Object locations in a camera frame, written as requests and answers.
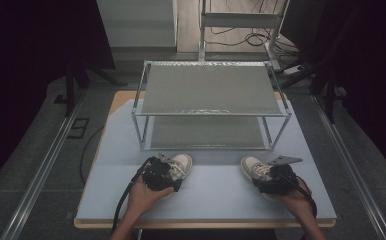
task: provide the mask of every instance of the aluminum rail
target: aluminum rail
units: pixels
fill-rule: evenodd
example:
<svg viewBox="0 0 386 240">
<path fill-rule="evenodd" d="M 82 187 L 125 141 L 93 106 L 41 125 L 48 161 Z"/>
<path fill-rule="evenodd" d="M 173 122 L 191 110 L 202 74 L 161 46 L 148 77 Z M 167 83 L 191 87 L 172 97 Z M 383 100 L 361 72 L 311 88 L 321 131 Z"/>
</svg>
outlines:
<svg viewBox="0 0 386 240">
<path fill-rule="evenodd" d="M 379 239 L 386 240 L 386 220 L 385 217 L 374 200 L 373 195 L 368 188 L 368 185 L 365 183 L 361 174 L 356 167 L 353 158 L 349 154 L 348 149 L 345 146 L 337 128 L 334 124 L 330 122 L 324 111 L 324 104 L 321 99 L 315 95 L 311 95 L 311 99 L 315 103 L 320 113 L 320 117 L 332 139 L 337 152 L 340 155 L 340 159 L 344 165 L 346 173 L 348 174 L 352 185 L 354 186 L 364 208 L 368 214 L 368 217 L 373 224 L 374 230 L 377 232 Z"/>
<path fill-rule="evenodd" d="M 7 227 L 2 233 L 0 239 L 2 240 L 10 240 L 10 239 L 18 239 L 19 235 L 24 228 L 25 223 L 30 216 L 31 210 L 34 207 L 35 202 L 40 195 L 40 192 L 46 182 L 46 179 L 50 173 L 50 170 L 55 163 L 55 160 L 62 148 L 62 145 L 67 137 L 69 130 L 71 129 L 72 123 L 78 113 L 78 110 L 81 106 L 81 103 L 85 97 L 86 90 L 80 89 L 77 97 L 75 99 L 75 105 L 68 117 L 63 121 L 58 134 L 53 140 L 52 145 L 50 146 L 46 156 L 44 157 L 39 169 L 31 180 L 30 185 L 25 191 L 24 196 L 21 199 L 17 209 L 15 210 L 12 218 L 10 219 Z"/>
</svg>

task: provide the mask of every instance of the wire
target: wire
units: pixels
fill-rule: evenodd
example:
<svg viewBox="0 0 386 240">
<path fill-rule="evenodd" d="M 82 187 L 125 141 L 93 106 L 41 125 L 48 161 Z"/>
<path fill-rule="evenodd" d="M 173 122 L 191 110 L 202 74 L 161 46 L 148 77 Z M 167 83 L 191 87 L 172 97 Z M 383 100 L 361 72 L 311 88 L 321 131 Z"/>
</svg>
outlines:
<svg viewBox="0 0 386 240">
<path fill-rule="evenodd" d="M 86 185 L 86 179 L 85 179 L 84 174 L 83 174 L 84 155 L 86 153 L 87 147 L 90 144 L 91 140 L 94 138 L 94 136 L 96 136 L 97 133 L 102 131 L 104 127 L 105 126 L 100 127 L 99 129 L 96 130 L 96 132 L 93 133 L 93 135 L 90 136 L 90 138 L 87 140 L 87 143 L 84 145 L 83 152 L 81 153 L 80 164 L 78 166 L 78 172 L 80 174 L 81 182 L 83 183 L 84 186 Z"/>
</svg>

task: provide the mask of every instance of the table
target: table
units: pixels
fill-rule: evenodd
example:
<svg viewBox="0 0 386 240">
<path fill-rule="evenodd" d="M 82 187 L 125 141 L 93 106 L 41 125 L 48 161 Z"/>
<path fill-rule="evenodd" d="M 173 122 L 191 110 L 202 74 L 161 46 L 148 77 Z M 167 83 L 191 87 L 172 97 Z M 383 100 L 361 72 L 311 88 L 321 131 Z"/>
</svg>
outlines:
<svg viewBox="0 0 386 240">
<path fill-rule="evenodd" d="M 74 224 L 78 228 L 110 228 L 116 205 L 138 167 L 156 151 L 140 150 L 131 108 L 135 93 L 115 95 L 110 114 L 81 198 Z M 276 228 L 299 227 L 296 219 L 278 201 L 263 198 L 240 170 L 244 156 L 270 161 L 279 155 L 300 157 L 292 164 L 298 176 L 313 190 L 318 206 L 317 222 L 332 227 L 336 222 L 333 206 L 315 166 L 299 123 L 292 118 L 274 151 L 191 150 L 190 175 L 180 191 L 156 206 L 136 228 Z M 168 157 L 180 151 L 162 152 Z M 126 208 L 122 206 L 121 214 Z"/>
</svg>

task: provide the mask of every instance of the hand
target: hand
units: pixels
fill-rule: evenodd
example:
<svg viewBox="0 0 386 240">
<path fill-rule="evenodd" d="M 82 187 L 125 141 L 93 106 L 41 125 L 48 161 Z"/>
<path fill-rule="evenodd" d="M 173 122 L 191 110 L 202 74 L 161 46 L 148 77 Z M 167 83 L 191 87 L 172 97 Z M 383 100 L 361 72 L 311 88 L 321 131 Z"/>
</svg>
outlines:
<svg viewBox="0 0 386 240">
<path fill-rule="evenodd" d="M 172 187 L 162 191 L 152 191 L 143 183 L 143 176 L 140 175 L 128 196 L 126 213 L 139 218 L 149 211 L 159 199 L 168 196 L 173 191 Z"/>
<path fill-rule="evenodd" d="M 311 190 L 306 186 L 305 182 L 298 178 L 299 187 L 312 194 Z M 324 233 L 321 231 L 312 213 L 312 207 L 306 200 L 305 196 L 298 190 L 293 190 L 286 195 L 271 195 L 273 198 L 279 199 L 284 203 L 287 210 L 296 217 L 299 224 L 305 231 L 306 239 L 308 240 L 326 240 Z"/>
<path fill-rule="evenodd" d="M 152 191 L 143 183 L 143 176 L 140 176 L 131 188 L 127 210 L 110 239 L 130 239 L 131 230 L 140 217 L 149 211 L 159 199 L 168 196 L 173 191 L 172 187 L 162 191 Z"/>
<path fill-rule="evenodd" d="M 305 182 L 298 178 L 299 187 L 312 195 L 312 191 L 306 187 Z M 312 216 L 312 207 L 309 202 L 305 199 L 303 194 L 298 190 L 293 190 L 286 195 L 271 195 L 272 198 L 279 199 L 284 203 L 287 210 L 296 218 Z"/>
</svg>

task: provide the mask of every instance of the white sneaker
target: white sneaker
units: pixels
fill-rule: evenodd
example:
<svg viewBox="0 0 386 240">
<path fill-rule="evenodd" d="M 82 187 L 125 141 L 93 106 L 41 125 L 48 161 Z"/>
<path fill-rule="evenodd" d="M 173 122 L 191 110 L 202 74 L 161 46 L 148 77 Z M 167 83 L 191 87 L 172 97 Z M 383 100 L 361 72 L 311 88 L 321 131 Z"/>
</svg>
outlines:
<svg viewBox="0 0 386 240">
<path fill-rule="evenodd" d="M 187 154 L 178 154 L 165 162 L 171 166 L 169 173 L 173 181 L 186 178 L 192 168 L 192 158 Z"/>
<path fill-rule="evenodd" d="M 243 174 L 252 181 L 252 178 L 269 181 L 272 180 L 270 176 L 270 167 L 255 157 L 244 157 L 241 161 Z"/>
</svg>

